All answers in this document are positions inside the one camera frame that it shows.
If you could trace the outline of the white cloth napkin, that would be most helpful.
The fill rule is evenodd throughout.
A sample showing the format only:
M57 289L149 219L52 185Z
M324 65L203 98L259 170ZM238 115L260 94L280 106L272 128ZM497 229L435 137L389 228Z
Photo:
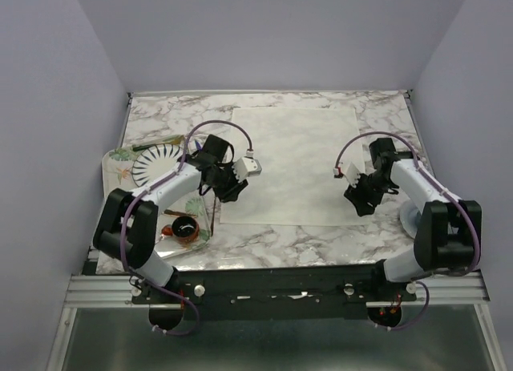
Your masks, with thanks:
M232 122L244 128L262 172L234 203L222 204L223 224L341 227L369 223L344 197L345 179L333 176L340 155L364 171L356 112L341 109L236 108Z

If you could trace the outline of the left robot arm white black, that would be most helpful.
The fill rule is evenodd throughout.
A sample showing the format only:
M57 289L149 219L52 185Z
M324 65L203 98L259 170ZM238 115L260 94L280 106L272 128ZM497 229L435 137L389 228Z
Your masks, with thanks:
M105 199L93 246L151 283L150 293L161 303L176 297L179 283L177 269L155 250L158 218L202 187L213 190L221 202L237 201L248 177L260 174L261 166L252 150L226 162L224 156L231 148L226 140L210 135L199 151L184 153L169 172L131 191L116 188Z

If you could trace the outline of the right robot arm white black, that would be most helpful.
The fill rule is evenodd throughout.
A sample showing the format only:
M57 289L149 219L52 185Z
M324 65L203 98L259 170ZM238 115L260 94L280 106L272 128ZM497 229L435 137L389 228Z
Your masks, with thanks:
M401 137L375 131L369 145L373 172L365 174L338 156L333 168L336 179L348 183L344 197L358 216L374 214L386 195L405 192L418 218L402 226L414 242L407 251L378 264L379 274L369 280L370 294L387 300L398 291L398 283L420 280L434 274L464 276L474 271L481 258L482 208L463 200L437 181L425 168L411 145L399 151Z

